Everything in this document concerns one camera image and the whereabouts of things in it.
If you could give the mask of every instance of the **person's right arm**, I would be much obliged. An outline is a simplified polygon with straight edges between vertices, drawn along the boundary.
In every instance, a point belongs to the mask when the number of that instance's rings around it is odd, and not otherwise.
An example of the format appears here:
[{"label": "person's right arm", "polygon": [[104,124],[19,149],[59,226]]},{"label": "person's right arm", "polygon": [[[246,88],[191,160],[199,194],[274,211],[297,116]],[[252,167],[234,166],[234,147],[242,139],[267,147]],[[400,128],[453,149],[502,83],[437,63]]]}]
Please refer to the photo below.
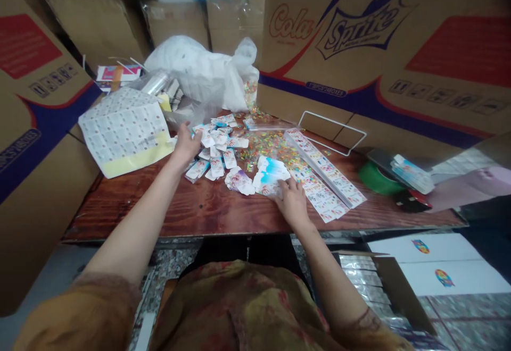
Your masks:
[{"label": "person's right arm", "polygon": [[293,179],[279,183],[283,199],[274,201],[305,249],[333,338],[353,351],[413,350],[410,343],[382,324],[341,270],[309,219],[302,185]]},{"label": "person's right arm", "polygon": [[276,203],[307,254],[332,331],[355,324],[367,312],[367,304],[342,272],[318,229],[310,221],[302,185],[293,179],[279,183],[283,200],[276,199]]}]

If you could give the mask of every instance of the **green tape roll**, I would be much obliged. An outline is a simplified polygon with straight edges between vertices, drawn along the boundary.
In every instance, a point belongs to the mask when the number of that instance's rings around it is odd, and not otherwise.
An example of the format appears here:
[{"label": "green tape roll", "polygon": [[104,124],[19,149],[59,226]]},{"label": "green tape roll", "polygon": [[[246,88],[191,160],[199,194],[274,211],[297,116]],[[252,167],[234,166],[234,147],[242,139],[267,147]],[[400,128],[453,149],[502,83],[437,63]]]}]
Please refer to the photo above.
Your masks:
[{"label": "green tape roll", "polygon": [[371,161],[362,166],[358,175],[364,185],[378,194],[392,195],[405,189],[401,183],[384,176],[378,166]]}]

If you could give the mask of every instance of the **person's left hand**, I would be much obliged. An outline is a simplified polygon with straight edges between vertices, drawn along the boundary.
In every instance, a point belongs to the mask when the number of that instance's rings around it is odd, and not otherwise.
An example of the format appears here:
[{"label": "person's left hand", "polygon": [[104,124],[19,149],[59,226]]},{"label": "person's left hand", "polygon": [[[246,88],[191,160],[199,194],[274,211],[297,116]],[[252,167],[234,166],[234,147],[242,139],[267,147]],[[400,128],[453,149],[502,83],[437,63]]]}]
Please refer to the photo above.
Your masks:
[{"label": "person's left hand", "polygon": [[188,166],[201,148],[202,132],[197,132],[192,138],[188,125],[190,123],[186,122],[179,127],[176,148],[171,157],[173,161],[176,161],[181,166]]}]

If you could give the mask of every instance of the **person's hand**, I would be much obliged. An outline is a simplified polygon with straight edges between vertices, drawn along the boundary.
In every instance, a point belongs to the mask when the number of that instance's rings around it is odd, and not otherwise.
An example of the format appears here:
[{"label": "person's hand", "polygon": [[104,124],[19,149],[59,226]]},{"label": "person's hand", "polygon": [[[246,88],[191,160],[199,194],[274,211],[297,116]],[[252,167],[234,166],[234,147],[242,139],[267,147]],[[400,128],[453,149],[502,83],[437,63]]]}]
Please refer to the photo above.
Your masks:
[{"label": "person's hand", "polygon": [[278,209],[281,211],[293,231],[306,227],[314,227],[307,214],[307,197],[301,183],[289,178],[287,181],[279,180],[282,198],[275,197]]},{"label": "person's hand", "polygon": [[202,132],[198,131],[192,138],[188,130],[189,122],[181,124],[177,132],[177,144],[172,154],[172,161],[178,166],[186,167],[201,148]]}]

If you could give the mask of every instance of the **sprite logo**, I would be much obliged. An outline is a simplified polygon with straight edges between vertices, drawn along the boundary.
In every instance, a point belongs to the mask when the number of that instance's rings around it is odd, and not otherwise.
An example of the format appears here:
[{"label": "sprite logo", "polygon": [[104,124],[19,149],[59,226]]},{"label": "sprite logo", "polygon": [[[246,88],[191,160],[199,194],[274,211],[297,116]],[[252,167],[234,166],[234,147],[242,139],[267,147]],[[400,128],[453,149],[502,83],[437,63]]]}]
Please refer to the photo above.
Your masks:
[{"label": "sprite logo", "polygon": [[362,15],[357,16],[336,7],[316,49],[325,60],[361,46],[385,50],[398,26],[414,8],[404,6],[402,0],[372,0]]}]

